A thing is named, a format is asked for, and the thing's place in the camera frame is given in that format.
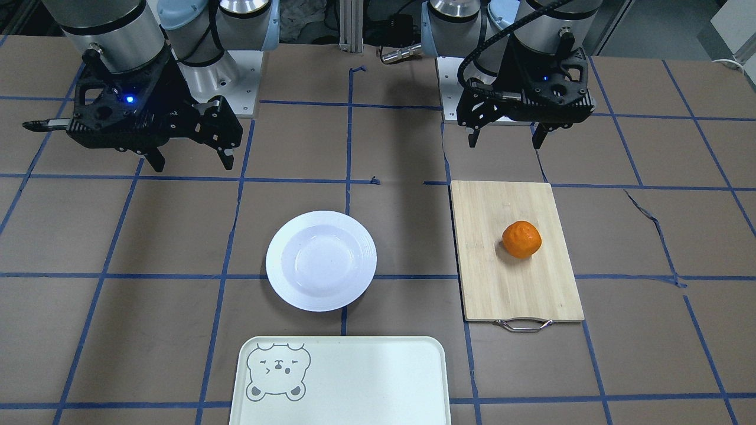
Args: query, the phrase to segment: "table surface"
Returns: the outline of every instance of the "table surface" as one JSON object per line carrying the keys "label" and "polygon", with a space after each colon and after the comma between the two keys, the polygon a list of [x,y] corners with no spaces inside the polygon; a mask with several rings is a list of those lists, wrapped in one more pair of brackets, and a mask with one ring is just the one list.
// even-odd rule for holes
{"label": "table surface", "polygon": [[[234,169],[175,140],[156,174],[21,128],[71,114],[66,39],[3,37],[0,64],[0,423],[227,423],[262,335],[435,337],[456,425],[756,423],[756,95],[736,71],[595,57],[585,123],[538,152],[488,126],[470,149],[433,59],[282,45]],[[463,320],[451,179],[552,184],[584,322]],[[265,280],[275,231],[316,209],[378,249],[335,312]]]}

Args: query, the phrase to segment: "cartoon bear face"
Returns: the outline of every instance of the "cartoon bear face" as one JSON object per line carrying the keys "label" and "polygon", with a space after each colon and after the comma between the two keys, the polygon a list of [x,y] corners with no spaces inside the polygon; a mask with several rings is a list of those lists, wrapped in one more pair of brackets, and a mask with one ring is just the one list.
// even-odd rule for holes
{"label": "cartoon bear face", "polygon": [[246,358],[251,383],[246,397],[258,402],[265,394],[286,394],[292,402],[305,396],[305,372],[310,367],[310,353],[302,344],[292,348],[289,344],[273,344],[268,348],[252,350]]}

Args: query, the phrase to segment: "robotic arm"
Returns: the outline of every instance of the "robotic arm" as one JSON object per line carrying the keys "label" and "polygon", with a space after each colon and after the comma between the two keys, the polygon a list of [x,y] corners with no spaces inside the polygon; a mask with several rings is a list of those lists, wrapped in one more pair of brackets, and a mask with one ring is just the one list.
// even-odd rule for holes
{"label": "robotic arm", "polygon": [[[76,82],[73,117],[30,121],[25,128],[64,130],[88,148],[130,150],[158,172],[166,162],[158,148],[170,138],[190,138],[212,148],[223,167],[233,167],[243,129],[217,93],[240,77],[225,49],[275,48],[277,0],[161,0],[159,15],[172,46],[145,0],[43,3],[85,66]],[[99,93],[92,101],[88,94],[94,92]]]}
{"label": "robotic arm", "polygon": [[423,5],[423,50],[464,57],[457,123],[475,147],[480,129],[502,116],[549,132],[581,123],[595,109],[580,47],[602,0],[431,0]]}

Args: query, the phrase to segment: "orange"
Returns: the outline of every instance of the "orange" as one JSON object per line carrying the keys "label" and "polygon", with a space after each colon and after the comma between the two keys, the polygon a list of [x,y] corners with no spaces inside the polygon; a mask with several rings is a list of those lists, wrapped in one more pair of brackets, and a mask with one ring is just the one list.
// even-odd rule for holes
{"label": "orange", "polygon": [[531,223],[520,220],[512,223],[504,231],[501,242],[513,257],[525,259],[541,247],[541,234]]}

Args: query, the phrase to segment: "metal handle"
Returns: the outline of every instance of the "metal handle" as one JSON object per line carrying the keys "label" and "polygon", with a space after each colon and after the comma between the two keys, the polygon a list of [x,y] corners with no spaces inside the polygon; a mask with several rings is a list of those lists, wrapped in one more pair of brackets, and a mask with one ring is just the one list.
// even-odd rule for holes
{"label": "metal handle", "polygon": [[[539,326],[539,327],[514,327],[514,326],[512,326],[510,324],[510,321],[515,321],[515,320],[517,320],[517,321],[520,321],[520,320],[534,321],[536,323],[540,323],[541,326]],[[506,320],[497,320],[497,321],[495,321],[495,323],[498,324],[499,326],[503,327],[504,329],[508,330],[509,332],[523,332],[523,333],[530,332],[530,333],[533,333],[533,332],[538,332],[539,330],[544,329],[545,327],[548,327],[549,325],[551,325],[552,323],[554,323],[554,321],[551,320],[551,319],[549,319],[549,320],[538,320],[538,319],[528,318],[528,319],[511,319],[509,321],[506,321]]]}

